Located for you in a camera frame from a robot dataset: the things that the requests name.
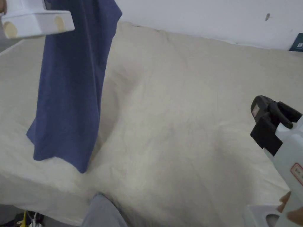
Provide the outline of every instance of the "cable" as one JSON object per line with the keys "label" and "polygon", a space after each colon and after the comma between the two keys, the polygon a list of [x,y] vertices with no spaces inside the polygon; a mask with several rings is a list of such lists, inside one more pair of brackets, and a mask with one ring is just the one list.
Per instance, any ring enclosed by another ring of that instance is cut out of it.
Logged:
{"label": "cable", "polygon": [[27,216],[29,217],[29,219],[31,220],[31,222],[32,222],[32,227],[34,227],[34,223],[33,223],[33,219],[32,219],[32,217],[29,215],[29,213],[27,212],[27,211],[25,211],[25,213],[27,214]]}

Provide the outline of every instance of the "blue t-shirt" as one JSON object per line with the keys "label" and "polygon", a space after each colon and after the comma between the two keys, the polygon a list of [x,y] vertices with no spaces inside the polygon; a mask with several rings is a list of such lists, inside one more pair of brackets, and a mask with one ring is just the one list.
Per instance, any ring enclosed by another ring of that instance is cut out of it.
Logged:
{"label": "blue t-shirt", "polygon": [[36,118],[27,132],[34,159],[59,157],[81,173],[96,143],[105,68],[122,13],[114,0],[51,0],[75,30],[45,40]]}

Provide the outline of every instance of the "bed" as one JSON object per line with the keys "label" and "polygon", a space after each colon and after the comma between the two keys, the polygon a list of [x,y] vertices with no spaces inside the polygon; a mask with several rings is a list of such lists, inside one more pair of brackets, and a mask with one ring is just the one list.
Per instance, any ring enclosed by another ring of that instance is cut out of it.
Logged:
{"label": "bed", "polygon": [[119,23],[88,171],[34,161],[44,39],[0,54],[1,204],[80,225],[102,192],[133,226],[243,226],[247,204],[288,188],[250,137],[250,105],[269,96],[303,111],[303,54]]}

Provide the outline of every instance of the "finger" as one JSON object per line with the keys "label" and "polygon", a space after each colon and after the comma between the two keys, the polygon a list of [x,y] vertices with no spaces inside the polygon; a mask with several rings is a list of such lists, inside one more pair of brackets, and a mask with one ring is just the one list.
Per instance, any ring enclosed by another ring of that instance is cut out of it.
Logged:
{"label": "finger", "polygon": [[291,192],[288,192],[285,196],[280,199],[280,202],[287,203],[290,198]]}
{"label": "finger", "polygon": [[294,222],[300,226],[303,226],[303,207],[300,208],[299,210],[289,212],[287,214],[287,218],[289,220],[291,220],[292,222]]}
{"label": "finger", "polygon": [[283,212],[284,208],[286,206],[286,203],[282,203],[280,206],[278,206],[277,211],[279,211],[280,213]]}

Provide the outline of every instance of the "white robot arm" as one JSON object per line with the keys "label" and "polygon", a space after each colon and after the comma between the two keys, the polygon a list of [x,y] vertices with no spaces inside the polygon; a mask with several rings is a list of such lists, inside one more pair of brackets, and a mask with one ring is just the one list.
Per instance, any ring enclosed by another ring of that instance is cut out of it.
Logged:
{"label": "white robot arm", "polygon": [[7,13],[1,17],[1,24],[8,39],[45,36],[75,29],[69,11],[47,10],[44,0],[6,2]]}
{"label": "white robot arm", "polygon": [[257,96],[251,113],[256,125],[251,136],[264,149],[291,189],[291,197],[279,214],[276,207],[248,206],[243,217],[247,227],[268,227],[268,215],[280,216],[275,227],[299,227],[289,221],[289,211],[303,207],[303,117],[295,109],[265,96]]}

